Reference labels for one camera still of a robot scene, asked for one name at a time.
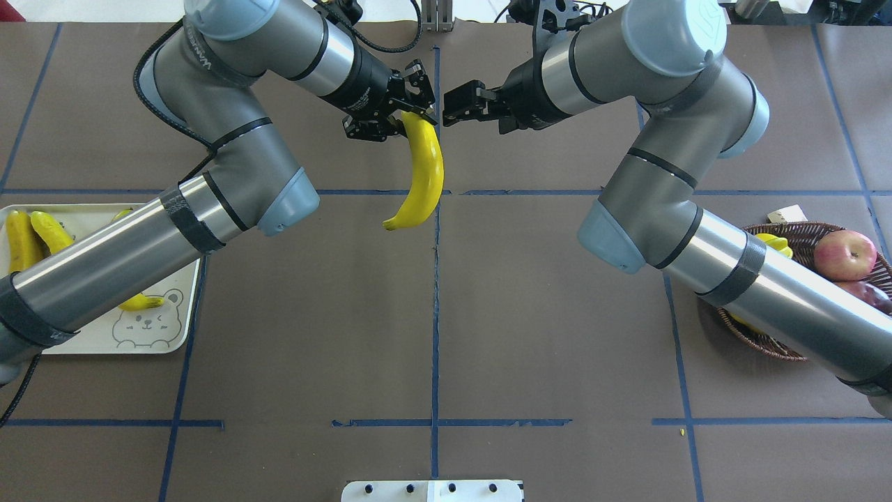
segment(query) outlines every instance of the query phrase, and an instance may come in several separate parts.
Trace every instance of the light blue end cap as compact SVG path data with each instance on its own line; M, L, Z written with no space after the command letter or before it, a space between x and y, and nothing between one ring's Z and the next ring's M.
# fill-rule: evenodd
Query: light blue end cap
M715 0L632 0L623 39L635 58L667 77L687 77L722 54L725 14Z
M207 38L238 40L262 28L279 0L185 0L186 18Z
M257 228L272 237L306 218L317 207L319 194L301 167L257 222Z
M719 154L720 159L730 159L733 156L742 154L747 148L762 137L765 130L768 129L768 119L771 117L771 108L765 101L765 96L756 88L753 80L749 81L753 85L753 92L756 94L756 105L753 107L753 117L749 120L747 130L743 131L743 136L737 140L737 143L731 145L731 148Z
M635 273L647 263L629 234L598 200L576 237L582 247L625 273Z

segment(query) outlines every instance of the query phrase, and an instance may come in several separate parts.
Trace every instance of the white mounting plate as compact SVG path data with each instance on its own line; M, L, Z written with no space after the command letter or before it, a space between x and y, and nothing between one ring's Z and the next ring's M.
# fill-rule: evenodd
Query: white mounting plate
M524 502L523 485L512 480L353 481L344 487L341 502Z
M0 209L0 272L9 270L9 239L6 237L6 215L10 211L44 211L50 213L75 241L109 224L115 214L140 204L32 204L8 205ZM113 308L87 326L78 336L44 354L165 354L173 352L186 340L191 322L199 262L190 263L143 291L149 297L165 296L164 305L151 310L124 312ZM159 330L137 330L136 317L149 313L152 326Z

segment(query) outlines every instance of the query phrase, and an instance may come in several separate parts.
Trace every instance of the yellow banana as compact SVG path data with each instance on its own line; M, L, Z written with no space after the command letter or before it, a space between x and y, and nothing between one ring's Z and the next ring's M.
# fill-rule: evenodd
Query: yellow banana
M130 213L133 213L132 207L128 207L127 209L122 209L119 213L115 214L114 217L111 218L111 220L113 222L116 222L117 220L120 220L121 218L123 218L124 216L127 216Z
M9 273L21 272L44 259L40 238L31 227L27 213L10 211L6 216L9 239Z
M770 233L757 233L756 237L760 238L768 247L773 247L787 258L793 257L793 250L789 247L789 242L785 237L778 237Z
M56 219L43 211L31 213L31 226L50 248L50 254L55 255L64 248L74 244L74 239L59 224Z
M128 312L133 312L135 310L145 310L147 308L155 308L162 305L164 305L164 298L147 297L142 293L136 293L129 300L118 305L118 308L121 310L126 310Z
M423 223L440 202L443 191L443 157L434 126L417 113L403 112L402 122L412 152L412 186L400 210L382 223L388 230Z

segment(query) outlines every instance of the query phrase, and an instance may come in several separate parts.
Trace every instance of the white tray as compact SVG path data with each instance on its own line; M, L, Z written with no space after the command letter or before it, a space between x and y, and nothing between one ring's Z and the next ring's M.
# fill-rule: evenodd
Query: white tray
M12 210L50 213L77 241L109 224L115 214L142 204L9 205L0 209L0 275L9 270L6 215ZM196 260L143 291L164 305L125 312L117 307L81 328L78 336L44 354L165 354L183 345L192 320L200 262Z

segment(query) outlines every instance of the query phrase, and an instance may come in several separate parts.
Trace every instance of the black cable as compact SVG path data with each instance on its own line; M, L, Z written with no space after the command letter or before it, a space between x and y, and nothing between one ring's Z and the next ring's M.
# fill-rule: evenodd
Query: black cable
M499 15L496 16L496 19L495 19L493 22L499 22L499 18L502 16L502 14L504 14L505 12L508 11L508 8L509 8L510 6L511 6L511 3L508 2L508 5L505 5L505 8L501 10L501 12L499 13Z
M28 384L31 382L31 376L34 375L34 370L37 369L37 363L40 362L40 354L34 356L31 359L31 364L28 365L28 370L25 372L25 376L21 378L21 384L19 384L19 390L15 393L15 396L12 398L12 402L6 407L6 411L3 413L3 416L0 416L0 428L6 425L6 422L9 420L9 417L12 415L12 412L15 411L15 407L19 405L19 401L21 401L21 397L25 395L25 389L28 388Z
M582 0L575 0L576 4L582 4L582 7L579 9L579 12L582 12L585 9L591 9L591 16L596 20L601 19L602 17L613 12L613 8L607 5L607 2L602 2L600 4L595 2L584 2Z
M415 15L417 16L417 20L418 20L418 27L415 31L415 38L413 38L412 41L409 42L408 45L402 46L402 47L385 47L385 46L380 46L380 45L376 44L375 42L372 42L371 40L366 38L362 33L359 33L355 28L353 28L353 25L349 21L344 19L344 17L339 12L337 12L336 10L329 7L328 4L324 3L323 0L313 0L313 1L317 5L319 5L323 9L325 9L329 14L333 15L341 24L346 26L347 29L350 30L350 33L355 35L356 38L358 38L360 41L362 41L363 44L375 49L378 52L390 53L390 54L404 53L406 51L411 50L413 47L415 47L418 44L418 40L421 39L421 7L418 6L418 2L416 0L409 0L412 3L412 7L415 8Z
M170 37L173 36L180 28L183 28L183 20L179 20L173 24L167 31L165 31L157 40L152 42L148 49L145 50L142 57L139 58L139 61L136 63L136 68L133 70L133 89L136 91L136 96L139 98L139 101L149 109L156 117L161 119L164 123L169 125L175 130L187 135L189 138L198 141L208 150L208 155L204 157L204 159L198 163L182 180L179 182L182 183L184 181L192 179L192 177L197 174L205 165L207 165L214 157L217 156L217 149L214 148L213 144L205 139L200 134L195 131L189 129L188 127L184 127L173 121L170 117L165 115L158 109L157 106L153 105L151 101L147 97L145 97L145 93L143 92L143 87L139 84L139 77L143 73L143 69L145 68L145 64L148 63L149 58L152 57L152 54L155 54L155 51L158 50L165 42L167 42Z
M174 122L173 119L170 119L170 117L168 117L167 115L162 113L161 110L159 110L155 105L153 105L148 100L147 97L145 97L145 94L143 93L143 88L142 88L142 86L139 85L139 76L142 74L143 68L145 67L145 64L149 61L149 58L152 57L152 54L154 54L155 51L158 50L158 47L160 47L165 42L167 42L168 39L170 37L172 37L173 34L176 33L182 27L183 27L183 20L181 19L181 20L175 22L173 24L173 26L168 28L168 30L165 31L163 35L161 35L157 40L152 42L152 44L149 46L149 48L145 50L145 53L143 53L143 56L139 58L139 62L136 63L136 69L133 70L133 89L136 91L136 96L139 97L139 101L141 101L143 103L143 105L145 105L145 107L149 109L150 112L154 113L156 117L158 117L159 119L164 121L164 123L168 124L170 127L174 128L175 130L182 132L183 134L187 135L189 138L192 138L195 141L198 141L199 143L204 145L206 148L210 149L211 148L210 141L203 138L201 135L197 134L193 130L190 130L189 128L184 127L184 126Z

